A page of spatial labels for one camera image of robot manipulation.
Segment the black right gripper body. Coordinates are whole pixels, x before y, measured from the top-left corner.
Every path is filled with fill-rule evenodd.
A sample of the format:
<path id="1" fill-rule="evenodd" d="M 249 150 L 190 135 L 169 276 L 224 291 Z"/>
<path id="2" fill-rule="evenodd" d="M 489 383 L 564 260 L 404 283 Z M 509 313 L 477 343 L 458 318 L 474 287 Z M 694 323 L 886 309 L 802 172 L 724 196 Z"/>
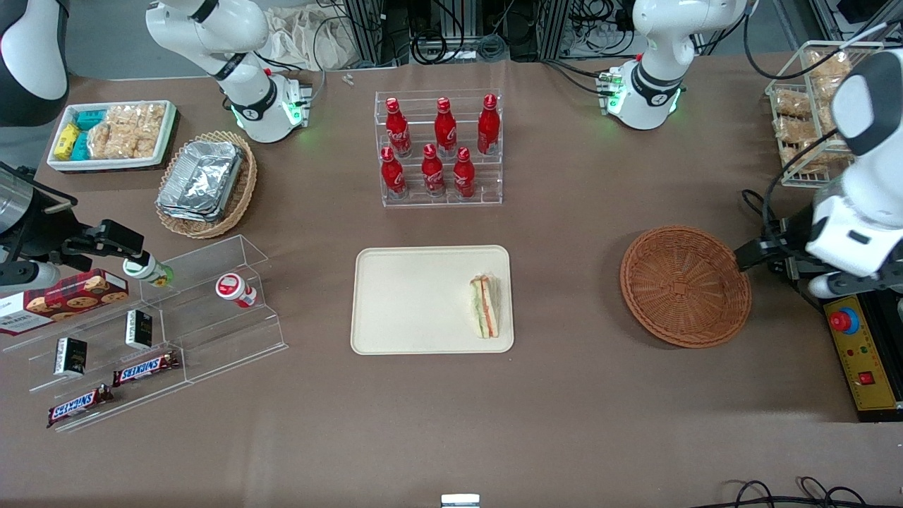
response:
<path id="1" fill-rule="evenodd" d="M 93 261 L 63 248 L 72 238 L 81 238 L 90 225 L 79 222 L 71 210 L 46 214 L 35 208 L 11 227 L 11 260 L 33 260 L 62 265 L 78 272 L 92 269 Z"/>

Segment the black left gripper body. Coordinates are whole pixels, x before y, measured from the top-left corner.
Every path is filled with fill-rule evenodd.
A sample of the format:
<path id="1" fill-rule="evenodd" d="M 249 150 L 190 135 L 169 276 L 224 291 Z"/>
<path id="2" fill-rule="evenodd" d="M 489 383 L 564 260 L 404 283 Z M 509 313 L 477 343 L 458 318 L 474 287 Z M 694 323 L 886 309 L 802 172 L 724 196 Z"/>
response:
<path id="1" fill-rule="evenodd" d="M 783 245 L 783 248 L 778 248 L 781 258 L 817 260 L 806 249 L 813 228 L 812 221 L 813 211 L 797 211 L 778 222 L 778 241 Z"/>

